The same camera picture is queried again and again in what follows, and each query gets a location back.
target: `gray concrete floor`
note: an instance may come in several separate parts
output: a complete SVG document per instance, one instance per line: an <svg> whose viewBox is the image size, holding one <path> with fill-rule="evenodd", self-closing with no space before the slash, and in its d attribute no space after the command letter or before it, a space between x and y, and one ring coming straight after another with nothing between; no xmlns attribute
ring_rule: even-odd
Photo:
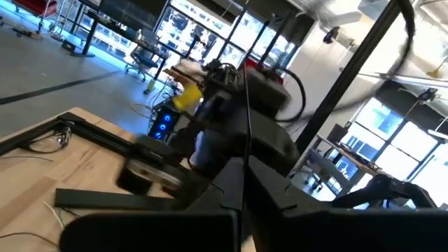
<svg viewBox="0 0 448 252"><path fill-rule="evenodd" d="M9 16L1 12L8 23ZM124 63L92 48L98 57L75 58L61 43L44 34L42 41L18 38L0 28L0 98L78 81L123 69ZM119 73L91 83L0 106L0 137L38 123L73 107L81 107L133 133L146 132L148 119L130 103L147 104L156 93L144 95L146 84Z"/></svg>

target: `office chair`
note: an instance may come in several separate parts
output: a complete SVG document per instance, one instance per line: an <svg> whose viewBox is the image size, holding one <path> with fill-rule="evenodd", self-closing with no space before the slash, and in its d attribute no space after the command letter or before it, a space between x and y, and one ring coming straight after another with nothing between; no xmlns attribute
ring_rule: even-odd
<svg viewBox="0 0 448 252"><path fill-rule="evenodd" d="M142 31L142 37L143 41L148 44L148 47L157 45L158 39L155 36L155 34L152 31L149 30L143 30ZM137 70L137 73L143 74L143 79L141 81L146 81L146 74L148 74L148 70L152 69L153 67L158 67L157 63L155 63L151 58L153 57L154 53L137 46L132 52L131 52L131 58L134 60L133 65L126 65L126 74L129 72L130 69Z"/></svg>

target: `black floor stripe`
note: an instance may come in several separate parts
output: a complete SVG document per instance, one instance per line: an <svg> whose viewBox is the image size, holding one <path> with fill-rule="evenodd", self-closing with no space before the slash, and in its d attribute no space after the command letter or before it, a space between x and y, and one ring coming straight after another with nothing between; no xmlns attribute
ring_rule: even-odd
<svg viewBox="0 0 448 252"><path fill-rule="evenodd" d="M13 102L18 102L18 101L23 100L23 99L28 99L28 98L36 97L36 96L39 96L39 95L48 94L49 92L62 90L64 88L70 88L70 87L73 87L75 85L85 84L85 83L89 83L89 82L92 82L92 81L99 81L101 79L108 78L108 77L114 76L116 74L119 74L120 72L122 72L122 71L121 70L117 70L117 71L113 71L113 72L110 72L110 73L105 73L105 74L102 74L102 75L99 75L99 76L86 78L86 79L83 79L83 80L75 80L75 81L71 81L69 83L56 85L54 87L45 87L45 88L42 88L40 90L36 90L36 91L32 91L32 92L26 92L24 94L17 94L17 95L13 95L13 96L10 96L10 97L0 98L0 105L9 104L9 103L13 103Z"/></svg>

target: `red object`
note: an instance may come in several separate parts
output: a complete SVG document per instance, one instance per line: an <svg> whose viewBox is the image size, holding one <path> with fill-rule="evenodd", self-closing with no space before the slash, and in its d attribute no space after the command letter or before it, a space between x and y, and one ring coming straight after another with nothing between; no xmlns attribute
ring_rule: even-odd
<svg viewBox="0 0 448 252"><path fill-rule="evenodd" d="M41 18L38 32L43 26L43 19L57 12L57 1L55 0L12 0L12 3Z"/></svg>
<svg viewBox="0 0 448 252"><path fill-rule="evenodd" d="M257 69L257 70L259 70L259 71L269 71L269 69L265 69L264 67L260 67L260 66L258 66L258 62L256 62L255 60L249 59L249 58L246 60L246 67L248 67L248 68L254 68L254 69ZM283 84L284 84L284 80L283 80L283 78L282 78L279 74L277 74L277 73L272 73L272 74L271 74L271 77L273 77L273 79L274 79L278 84L280 84L280 85L283 85Z"/></svg>

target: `computer monitor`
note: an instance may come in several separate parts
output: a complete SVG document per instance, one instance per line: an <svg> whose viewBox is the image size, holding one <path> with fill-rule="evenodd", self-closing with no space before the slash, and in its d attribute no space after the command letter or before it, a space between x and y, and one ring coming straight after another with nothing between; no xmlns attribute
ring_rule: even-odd
<svg viewBox="0 0 448 252"><path fill-rule="evenodd" d="M99 11L133 30L154 30L167 0L102 0Z"/></svg>

